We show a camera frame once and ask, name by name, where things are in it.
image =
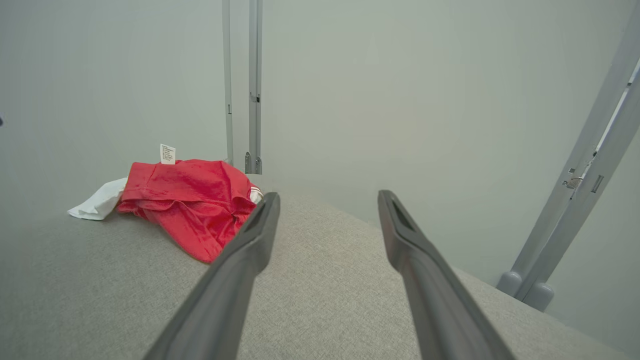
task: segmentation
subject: white cloth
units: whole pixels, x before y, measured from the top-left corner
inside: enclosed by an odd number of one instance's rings
[[[253,201],[254,204],[258,204],[260,201],[262,201],[263,197],[264,195],[262,194],[262,191],[260,191],[260,189],[258,189],[255,186],[251,187],[251,193],[249,193],[249,199],[251,199],[251,201]]]
[[[103,220],[118,204],[122,196],[127,178],[110,181],[98,189],[82,204],[68,210],[69,215],[87,220]]]

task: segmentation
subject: folded clothing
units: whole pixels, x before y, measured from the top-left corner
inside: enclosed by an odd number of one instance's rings
[[[118,211],[159,224],[189,255],[210,263],[255,208],[252,188],[224,161],[133,163]]]
[[[124,186],[127,184],[127,178],[110,181],[102,185],[89,199],[82,204],[67,211],[67,213],[76,218],[84,218],[87,220],[104,220],[116,207]]]

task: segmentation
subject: red garment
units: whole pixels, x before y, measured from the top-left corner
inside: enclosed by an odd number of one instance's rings
[[[133,163],[118,211],[160,224],[189,255],[210,263],[255,208],[252,186],[224,161]]]

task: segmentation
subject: care label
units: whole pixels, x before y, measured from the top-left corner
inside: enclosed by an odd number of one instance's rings
[[[160,144],[160,162],[167,165],[175,165],[175,148]]]

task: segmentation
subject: gray fabric surface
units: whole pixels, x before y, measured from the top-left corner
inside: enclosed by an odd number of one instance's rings
[[[281,195],[238,358],[418,358],[380,231],[315,199]],[[207,268],[158,226],[117,214],[104,222],[60,214],[4,237],[0,266],[0,359],[140,359]],[[457,274],[517,358],[624,359]]]

